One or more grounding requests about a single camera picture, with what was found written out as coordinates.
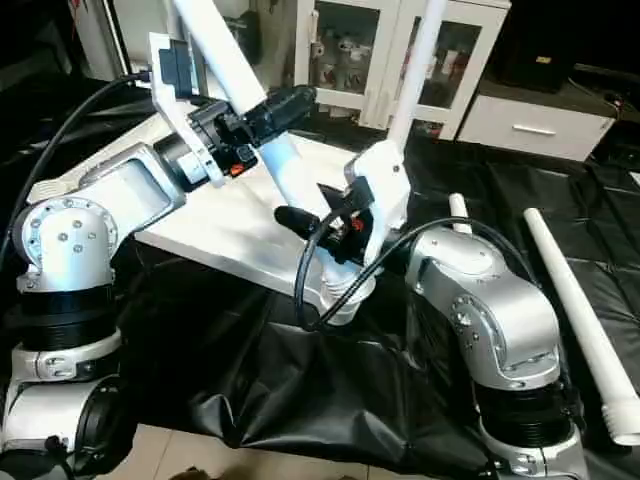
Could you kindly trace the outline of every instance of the white cabinet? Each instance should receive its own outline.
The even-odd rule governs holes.
[[[478,95],[458,140],[582,162],[614,121],[604,115]]]
[[[385,129],[426,0],[298,0],[295,83],[318,103],[352,109]],[[452,139],[509,8],[506,0],[450,0],[416,119]]]

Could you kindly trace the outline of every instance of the black cable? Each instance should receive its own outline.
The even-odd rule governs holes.
[[[520,264],[524,272],[529,277],[529,280],[535,285],[538,284],[536,281],[533,270],[528,265],[527,261],[524,259],[522,254],[518,251],[518,249],[504,237],[500,232],[496,229],[480,222],[479,220],[475,220],[473,218],[466,217],[446,217],[440,218],[437,220],[432,220],[427,222],[419,227],[410,230],[400,237],[396,242],[394,242],[388,249],[385,250],[378,258],[376,258],[369,266],[367,266],[356,280],[351,284],[351,286],[347,289],[342,296],[336,300],[336,302],[322,315],[318,320],[313,323],[307,324],[304,319],[304,309],[302,307],[304,303],[303,294],[304,294],[304,283],[307,277],[307,273],[309,270],[309,265],[311,264],[311,258],[313,258],[313,254],[315,249],[318,246],[318,242],[322,238],[322,236],[326,233],[326,230],[329,228],[329,225],[340,215],[342,215],[345,211],[349,211],[349,207],[343,207],[342,210],[336,210],[331,212],[318,226],[318,228],[314,231],[314,233],[309,238],[309,242],[307,242],[307,246],[300,257],[300,262],[298,263],[298,270],[296,273],[296,282],[294,288],[294,306],[295,306],[295,318],[298,324],[308,331],[317,331],[318,327],[326,326],[329,320],[349,301],[349,299],[358,291],[358,289],[373,275],[375,272],[382,266],[384,261],[398,248],[403,246],[405,243],[413,240],[419,234],[426,232],[427,230],[431,230],[436,227],[442,227],[446,225],[453,224],[466,224],[471,225],[475,230],[484,234],[486,237],[489,237],[493,240],[497,246],[503,251],[508,252],[516,259],[516,261]]]
[[[348,215],[352,210],[353,207],[350,204],[344,204],[342,207],[333,210],[329,215],[327,215],[309,237],[307,246],[305,247],[304,251],[302,252],[302,256],[300,257],[298,270],[296,272],[296,281],[293,287],[293,305],[295,309],[296,321],[302,328],[309,332],[316,331],[317,326],[322,323],[322,318],[320,318],[315,322],[307,324],[304,317],[304,284],[307,279],[307,273],[309,272],[311,260],[313,260],[313,255],[316,251],[316,248],[318,247],[318,244],[320,243],[320,240],[322,240],[322,238],[326,235],[329,227],[331,227],[331,224],[341,216]]]
[[[20,212],[24,208],[24,204],[27,201],[27,197],[29,196],[29,192],[31,192],[31,188],[36,183],[36,181],[40,178],[45,168],[47,167],[51,157],[56,151],[58,144],[62,140],[62,138],[67,134],[71,128],[89,111],[94,107],[99,100],[101,100],[106,94],[110,93],[112,90],[127,84],[129,82],[135,80],[149,81],[149,72],[139,72],[134,73],[132,75],[125,75],[120,78],[116,78],[115,80],[109,82],[107,85],[102,87],[97,92],[93,93],[89,98],[87,98],[84,102],[80,104],[72,113],[67,117],[62,126],[58,129],[56,134],[53,136],[47,147],[44,149],[36,163],[31,168],[29,172],[29,176],[25,181],[18,197],[16,198],[13,209],[11,210],[11,215],[9,216],[9,220],[7,222],[7,228],[4,233],[4,237],[2,238],[2,244],[0,245],[0,271],[4,266],[5,258],[7,256],[7,250],[9,249],[9,245],[11,243],[11,230],[13,228],[13,224],[16,219],[20,215]]]

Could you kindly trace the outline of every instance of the tile floor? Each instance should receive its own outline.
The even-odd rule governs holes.
[[[169,480],[196,466],[224,480],[424,480],[402,476],[357,463],[263,452],[232,450],[220,440],[204,435],[140,425],[133,451],[100,480]]]

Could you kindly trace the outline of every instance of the black tablecloth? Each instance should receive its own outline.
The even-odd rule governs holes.
[[[40,78],[0,94],[0,126],[11,132],[0,146],[0,218],[33,161],[28,145],[51,129],[43,119],[55,123],[91,88]],[[128,91],[113,102],[131,106],[143,96]],[[50,174],[145,118],[150,106],[135,105],[88,119],[83,131],[94,133],[63,147]],[[309,125],[329,143],[356,150],[372,138]],[[525,208],[541,209],[638,388],[640,187],[626,171],[420,139],[409,144],[407,168],[414,190],[410,223],[448,214],[448,194],[462,193],[474,218],[499,228],[528,255],[558,306],[522,219]],[[457,343],[447,322],[407,292],[402,279],[383,274],[353,327],[323,336],[294,324],[289,298],[134,241],[114,265],[127,337],[123,375],[136,387],[141,421],[216,435],[232,447],[398,472],[461,478],[487,461],[473,432]],[[20,268],[14,259],[3,274],[5,306]],[[580,424],[592,478],[640,478],[640,453],[608,441],[597,391],[559,306],[558,313],[584,406]],[[11,341],[2,337],[4,378]]]

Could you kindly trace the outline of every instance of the cabinet drawer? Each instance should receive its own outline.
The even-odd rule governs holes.
[[[479,95],[459,140],[584,161],[613,119]]]

